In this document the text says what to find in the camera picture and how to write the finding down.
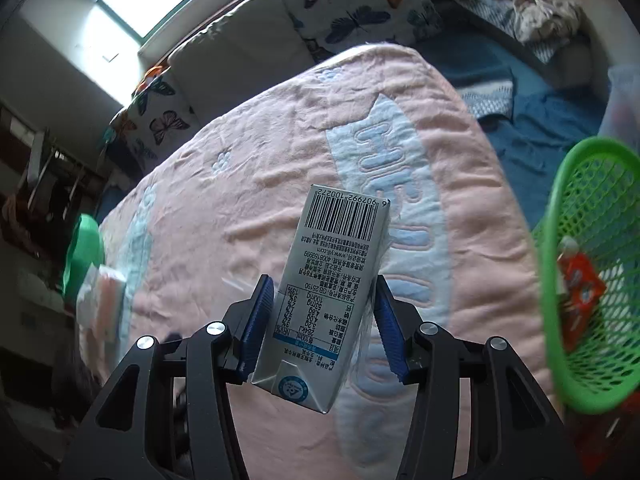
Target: silver screw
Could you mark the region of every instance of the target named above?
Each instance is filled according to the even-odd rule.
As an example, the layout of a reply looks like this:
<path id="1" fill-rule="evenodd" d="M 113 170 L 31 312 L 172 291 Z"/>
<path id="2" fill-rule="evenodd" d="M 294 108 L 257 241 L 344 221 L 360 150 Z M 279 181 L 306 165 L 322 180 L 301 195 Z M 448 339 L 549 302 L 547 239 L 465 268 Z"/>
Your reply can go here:
<path id="1" fill-rule="evenodd" d="M 207 325 L 207 332 L 211 335 L 220 335 L 225 331 L 225 324 L 220 323 L 219 321 L 214 321 L 213 323 L 209 323 Z"/>
<path id="2" fill-rule="evenodd" d="M 491 346 L 496 350 L 504 350 L 505 348 L 507 348 L 507 342 L 501 337 L 494 337 L 493 339 L 491 339 Z"/>
<path id="3" fill-rule="evenodd" d="M 147 348 L 151 348 L 154 345 L 154 339 L 149 335 L 143 335 L 138 341 L 136 345 L 141 350 L 146 350 Z"/>
<path id="4" fill-rule="evenodd" d="M 420 332 L 424 335 L 436 335 L 438 333 L 438 326 L 433 323 L 422 323 L 420 325 Z"/>

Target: sofa cushion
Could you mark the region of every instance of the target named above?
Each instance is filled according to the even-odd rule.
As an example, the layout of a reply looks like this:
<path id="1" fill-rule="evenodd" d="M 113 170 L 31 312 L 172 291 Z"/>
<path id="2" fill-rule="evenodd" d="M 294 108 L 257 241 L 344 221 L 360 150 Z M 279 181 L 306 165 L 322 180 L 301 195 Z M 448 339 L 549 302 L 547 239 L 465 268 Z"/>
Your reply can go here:
<path id="1" fill-rule="evenodd" d="M 169 68 L 111 120 L 106 155 L 129 178 L 149 174 L 200 130 Z"/>
<path id="2" fill-rule="evenodd" d="M 245 0 L 169 56 L 203 124 L 314 65 L 281 0 Z"/>
<path id="3" fill-rule="evenodd" d="M 431 0 L 283 0 L 316 61 L 379 41 L 411 46 L 437 34 Z"/>

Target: nutrition facts table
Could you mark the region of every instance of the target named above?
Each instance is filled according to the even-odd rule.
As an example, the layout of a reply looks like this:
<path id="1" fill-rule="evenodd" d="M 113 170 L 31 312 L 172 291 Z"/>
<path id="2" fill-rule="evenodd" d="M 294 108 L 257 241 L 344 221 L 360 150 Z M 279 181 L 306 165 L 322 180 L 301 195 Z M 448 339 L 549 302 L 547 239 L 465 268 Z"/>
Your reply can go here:
<path id="1" fill-rule="evenodd" d="M 273 337 L 336 360 L 352 313 L 353 303 L 287 285 Z"/>

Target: green bowl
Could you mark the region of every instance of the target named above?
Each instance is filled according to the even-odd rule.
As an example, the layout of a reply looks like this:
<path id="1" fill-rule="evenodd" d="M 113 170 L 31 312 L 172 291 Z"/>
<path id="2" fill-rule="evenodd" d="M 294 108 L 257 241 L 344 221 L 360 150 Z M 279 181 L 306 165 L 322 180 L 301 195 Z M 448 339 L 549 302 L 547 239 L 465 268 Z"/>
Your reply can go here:
<path id="1" fill-rule="evenodd" d="M 640 158 L 610 139 L 578 143 L 556 174 L 545 217 L 533 235 L 556 390 L 577 411 L 610 410 L 640 384 Z M 571 353 L 562 346 L 556 293 L 564 235 L 580 244 L 607 285 Z"/>
<path id="2" fill-rule="evenodd" d="M 76 304 L 76 297 L 89 266 L 104 263 L 104 246 L 98 224 L 89 215 L 80 215 L 71 243 L 66 251 L 65 272 L 62 275 L 62 295 L 65 303 Z"/>

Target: pink quilt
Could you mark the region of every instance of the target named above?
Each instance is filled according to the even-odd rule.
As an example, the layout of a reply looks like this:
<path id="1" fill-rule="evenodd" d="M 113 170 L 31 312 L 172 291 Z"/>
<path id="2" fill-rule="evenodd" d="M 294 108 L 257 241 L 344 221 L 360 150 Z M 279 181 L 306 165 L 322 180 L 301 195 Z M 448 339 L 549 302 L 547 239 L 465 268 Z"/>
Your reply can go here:
<path id="1" fill-rule="evenodd" d="M 456 337 L 507 338 L 552 395 L 536 256 L 494 150 L 440 73 L 388 44 L 347 51 L 213 120 L 110 213 L 106 263 L 128 281 L 122 343 L 98 364 L 103 377 L 140 336 L 189 336 L 261 273 L 277 283 L 312 184 L 388 197 L 381 273 L 396 297 Z M 375 328 L 367 366 L 328 415 L 230 386 L 254 480 L 394 478 L 414 396 Z M 469 432 L 461 397 L 457 474 Z"/>

